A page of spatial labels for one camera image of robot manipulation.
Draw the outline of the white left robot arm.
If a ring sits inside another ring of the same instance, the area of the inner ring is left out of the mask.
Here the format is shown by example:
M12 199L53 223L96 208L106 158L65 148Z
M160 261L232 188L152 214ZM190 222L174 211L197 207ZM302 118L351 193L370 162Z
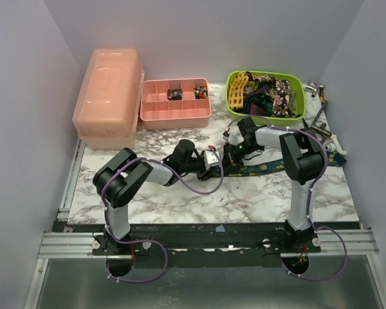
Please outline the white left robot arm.
M185 175L195 174L204 180L214 173L219 174L219 183L215 189L206 192L193 188L183 179ZM122 149L93 177L93 185L104 204L105 230L110 235L107 246L115 254L123 254L129 249L128 206L145 182L165 187L181 182L196 194L209 195L220 188L223 178L222 158L211 145L199 152L192 141L183 139L161 161L139 157L129 148Z

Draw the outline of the navy tie with yellow flowers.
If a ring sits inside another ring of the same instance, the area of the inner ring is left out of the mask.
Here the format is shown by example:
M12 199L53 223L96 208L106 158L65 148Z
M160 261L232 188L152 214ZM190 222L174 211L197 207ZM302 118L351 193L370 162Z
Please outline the navy tie with yellow flowers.
M347 160L339 153L327 152L328 166L343 167ZM252 166L235 166L231 171L224 171L224 177L264 176L285 171L283 160L274 160Z

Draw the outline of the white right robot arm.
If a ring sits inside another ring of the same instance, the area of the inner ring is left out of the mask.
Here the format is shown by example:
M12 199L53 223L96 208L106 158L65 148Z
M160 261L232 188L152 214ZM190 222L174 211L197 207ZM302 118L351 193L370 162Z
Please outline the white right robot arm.
M284 247L298 252L306 245L306 238L314 233L311 209L315 184L327 168L324 146L310 129L258 126L252 117L235 120L243 141L223 146L222 176L244 165L244 157L265 147L279 149L284 170L291 180L291 209L285 221Z

